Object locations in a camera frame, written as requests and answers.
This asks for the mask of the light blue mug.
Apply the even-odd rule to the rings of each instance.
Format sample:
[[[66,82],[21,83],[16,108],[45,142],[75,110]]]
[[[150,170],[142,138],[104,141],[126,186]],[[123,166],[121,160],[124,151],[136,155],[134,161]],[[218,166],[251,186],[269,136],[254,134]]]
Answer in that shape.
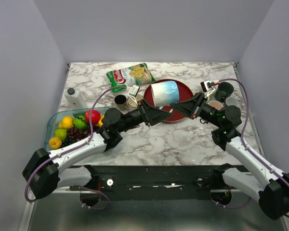
[[[178,85],[173,80],[154,83],[150,86],[153,99],[153,106],[162,109],[164,106],[170,106],[179,101]]]

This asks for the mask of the cream mug black handle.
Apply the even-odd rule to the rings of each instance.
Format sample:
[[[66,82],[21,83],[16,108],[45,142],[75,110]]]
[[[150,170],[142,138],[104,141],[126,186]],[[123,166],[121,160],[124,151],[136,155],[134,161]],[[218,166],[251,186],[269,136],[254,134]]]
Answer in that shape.
[[[139,102],[140,100],[143,99],[143,96],[140,94],[136,95],[136,101]],[[138,106],[138,103],[136,103],[131,97],[127,98],[127,107],[129,111],[135,110]]]

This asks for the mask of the pink mug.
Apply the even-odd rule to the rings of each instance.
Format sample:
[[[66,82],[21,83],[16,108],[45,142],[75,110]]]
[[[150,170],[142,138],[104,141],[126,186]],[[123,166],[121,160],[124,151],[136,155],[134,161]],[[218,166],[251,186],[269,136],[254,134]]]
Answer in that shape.
[[[208,105],[212,106],[216,110],[221,110],[224,107],[224,105],[219,101],[210,101]]]

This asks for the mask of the brown striped stoneware mug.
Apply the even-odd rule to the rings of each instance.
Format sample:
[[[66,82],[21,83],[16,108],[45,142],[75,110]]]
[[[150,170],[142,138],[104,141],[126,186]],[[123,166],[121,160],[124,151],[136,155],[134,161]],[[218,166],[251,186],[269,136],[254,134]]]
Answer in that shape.
[[[119,110],[121,111],[127,110],[127,97],[125,95],[117,95],[114,98],[114,102]]]

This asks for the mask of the dark teal mug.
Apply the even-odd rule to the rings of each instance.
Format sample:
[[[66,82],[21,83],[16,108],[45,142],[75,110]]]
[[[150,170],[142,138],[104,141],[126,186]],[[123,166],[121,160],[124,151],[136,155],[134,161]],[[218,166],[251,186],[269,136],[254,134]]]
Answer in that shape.
[[[221,103],[224,103],[225,100],[231,96],[234,92],[234,86],[228,82],[221,82],[215,92],[215,99]]]

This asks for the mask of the grey-blue textured mug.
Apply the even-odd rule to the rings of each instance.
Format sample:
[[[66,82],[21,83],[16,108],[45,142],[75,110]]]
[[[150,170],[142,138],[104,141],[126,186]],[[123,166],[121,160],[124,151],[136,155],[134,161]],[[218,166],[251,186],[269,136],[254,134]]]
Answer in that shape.
[[[238,107],[239,102],[234,97],[228,97],[228,98],[225,99],[225,105],[226,106],[236,106],[236,107]]]

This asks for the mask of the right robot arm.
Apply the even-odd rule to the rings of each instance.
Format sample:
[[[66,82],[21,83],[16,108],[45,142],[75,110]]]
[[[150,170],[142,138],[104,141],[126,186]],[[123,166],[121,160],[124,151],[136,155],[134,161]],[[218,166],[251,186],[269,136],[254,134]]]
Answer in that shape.
[[[216,188],[233,186],[257,201],[261,210],[273,220],[289,213],[289,173],[277,168],[251,148],[237,131],[241,124],[241,111],[236,106],[225,106],[220,110],[210,106],[203,93],[191,99],[172,103],[170,107],[182,115],[217,126],[212,131],[216,145],[236,158],[250,173],[247,175],[228,166],[223,172],[212,176]]]

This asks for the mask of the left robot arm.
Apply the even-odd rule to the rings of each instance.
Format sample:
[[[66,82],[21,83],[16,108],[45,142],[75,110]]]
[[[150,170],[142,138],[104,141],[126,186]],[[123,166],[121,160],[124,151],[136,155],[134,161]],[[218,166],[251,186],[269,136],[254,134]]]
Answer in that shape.
[[[155,108],[146,100],[141,100],[136,109],[126,114],[117,108],[109,108],[102,120],[103,125],[91,132],[89,137],[50,152],[44,148],[34,152],[22,173],[26,180],[25,199],[32,201],[28,197],[28,191],[32,191],[38,200],[58,188],[68,186],[94,189],[97,178],[93,171],[88,167],[72,168],[72,165],[117,146],[123,139],[121,132],[134,129],[141,123],[153,126],[171,116],[170,112]]]

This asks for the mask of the round red lacquer tray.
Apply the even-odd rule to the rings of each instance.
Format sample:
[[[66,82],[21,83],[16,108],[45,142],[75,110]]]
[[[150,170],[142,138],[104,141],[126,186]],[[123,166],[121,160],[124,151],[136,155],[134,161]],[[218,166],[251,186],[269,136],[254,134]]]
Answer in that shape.
[[[173,79],[173,81],[175,81],[178,85],[178,91],[179,91],[179,101],[178,102],[179,103],[181,103],[183,101],[187,101],[193,97],[192,91],[184,83],[182,83],[178,80],[174,80],[174,79]],[[144,92],[143,98],[150,105],[154,105],[151,87],[147,87],[147,89]],[[167,122],[167,123],[179,122],[179,121],[184,120],[184,119],[185,119],[184,115],[178,113],[177,111],[172,111],[172,117],[167,118],[166,120],[164,120],[164,122]]]

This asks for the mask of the green chips bag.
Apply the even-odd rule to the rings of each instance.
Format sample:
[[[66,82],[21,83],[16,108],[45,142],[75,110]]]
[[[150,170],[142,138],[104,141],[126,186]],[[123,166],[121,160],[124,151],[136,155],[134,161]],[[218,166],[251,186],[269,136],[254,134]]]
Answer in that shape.
[[[116,93],[123,89],[118,87],[127,87],[133,85],[146,85],[156,81],[149,71],[146,63],[136,64],[130,67],[109,71],[106,77],[113,88],[112,92]]]

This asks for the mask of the yellow lemon toy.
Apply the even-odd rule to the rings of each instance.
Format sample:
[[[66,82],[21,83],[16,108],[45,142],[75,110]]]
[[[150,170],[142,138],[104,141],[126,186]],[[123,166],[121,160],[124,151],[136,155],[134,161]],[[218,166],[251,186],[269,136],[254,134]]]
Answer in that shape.
[[[102,125],[103,125],[103,122],[102,122],[102,119],[104,118],[104,116],[102,115],[101,116],[101,118],[100,118],[100,120],[98,121],[98,123],[97,123],[97,126],[98,127],[101,127]]]
[[[58,127],[63,129],[69,129],[74,127],[73,118],[70,116],[66,116],[62,119],[62,121],[59,123]]]

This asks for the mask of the red apple toy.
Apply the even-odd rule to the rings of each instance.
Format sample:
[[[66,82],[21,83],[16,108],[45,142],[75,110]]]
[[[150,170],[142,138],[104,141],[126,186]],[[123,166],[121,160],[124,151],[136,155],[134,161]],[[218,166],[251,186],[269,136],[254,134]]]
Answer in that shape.
[[[86,122],[89,123],[91,119],[93,125],[98,124],[101,119],[101,114],[97,110],[88,110],[84,116]]]

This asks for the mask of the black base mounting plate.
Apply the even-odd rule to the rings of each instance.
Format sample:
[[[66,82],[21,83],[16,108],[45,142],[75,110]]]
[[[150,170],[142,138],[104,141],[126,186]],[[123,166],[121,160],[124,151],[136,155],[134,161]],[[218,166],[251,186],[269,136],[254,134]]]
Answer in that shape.
[[[103,192],[110,201],[216,200],[229,204],[235,192],[221,176],[221,166],[92,166],[84,187]]]

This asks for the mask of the green avocado toy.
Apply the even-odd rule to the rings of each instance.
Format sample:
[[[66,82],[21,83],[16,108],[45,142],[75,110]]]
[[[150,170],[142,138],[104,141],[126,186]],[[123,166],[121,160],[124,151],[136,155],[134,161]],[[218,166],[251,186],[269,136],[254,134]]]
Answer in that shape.
[[[77,129],[80,129],[80,130],[84,130],[88,127],[88,124],[84,115],[76,116],[73,120],[73,124]]]

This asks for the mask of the white bottle black cap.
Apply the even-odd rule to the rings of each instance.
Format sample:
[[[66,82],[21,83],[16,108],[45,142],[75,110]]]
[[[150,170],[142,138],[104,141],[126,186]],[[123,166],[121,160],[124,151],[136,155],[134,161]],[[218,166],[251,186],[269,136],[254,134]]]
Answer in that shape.
[[[81,94],[81,91],[75,88],[68,88],[64,96],[73,110],[85,109],[87,104]]]

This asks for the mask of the dark grape bunch toy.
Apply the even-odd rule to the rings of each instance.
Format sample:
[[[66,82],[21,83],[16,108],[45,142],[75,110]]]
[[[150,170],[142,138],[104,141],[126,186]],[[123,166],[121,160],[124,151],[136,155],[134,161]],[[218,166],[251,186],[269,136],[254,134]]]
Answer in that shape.
[[[86,129],[69,128],[67,130],[66,139],[62,141],[61,148],[74,144],[84,138],[89,137],[90,135],[91,135],[90,127],[87,127]]]

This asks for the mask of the green lime toy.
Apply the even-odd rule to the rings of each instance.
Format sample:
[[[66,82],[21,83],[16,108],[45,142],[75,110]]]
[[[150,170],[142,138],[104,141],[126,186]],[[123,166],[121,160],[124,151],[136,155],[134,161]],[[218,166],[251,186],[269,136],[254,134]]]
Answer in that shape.
[[[64,141],[67,138],[67,130],[64,128],[58,128],[54,131],[54,136]]]

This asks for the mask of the clear blue fruit container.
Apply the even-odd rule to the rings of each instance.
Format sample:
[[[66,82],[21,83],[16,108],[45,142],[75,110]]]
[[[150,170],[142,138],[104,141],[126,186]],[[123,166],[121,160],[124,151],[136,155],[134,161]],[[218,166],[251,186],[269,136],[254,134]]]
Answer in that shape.
[[[101,116],[104,116],[107,109],[108,109],[107,107],[99,107],[94,110],[97,110],[101,114]],[[51,156],[55,154],[61,154],[61,155],[63,154],[78,155],[79,154],[79,155],[85,156],[85,155],[91,155],[93,153],[101,153],[107,150],[104,138],[100,134],[97,134],[97,130],[100,127],[98,127],[97,124],[93,125],[91,122],[91,119],[90,119],[90,122],[87,123],[88,127],[90,127],[91,129],[91,135],[89,137],[84,138],[67,147],[63,147],[63,148],[60,147],[59,149],[56,149],[56,150],[52,150],[48,145],[49,140],[52,137],[55,137],[54,131],[59,128],[58,125],[64,117],[70,116],[74,119],[76,116],[85,115],[85,113],[88,110],[90,109],[62,111],[62,112],[56,113],[50,118],[47,124],[47,132],[46,132],[46,139],[44,142],[44,149],[47,152],[51,152],[52,153]]]

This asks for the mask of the yellow orange pepper toy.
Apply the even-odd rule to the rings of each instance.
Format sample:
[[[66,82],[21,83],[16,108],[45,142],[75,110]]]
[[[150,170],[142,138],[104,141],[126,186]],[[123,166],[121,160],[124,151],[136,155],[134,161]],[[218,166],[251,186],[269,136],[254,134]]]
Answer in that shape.
[[[48,145],[52,150],[56,150],[56,149],[59,149],[61,147],[62,141],[59,137],[55,136],[49,140]]]

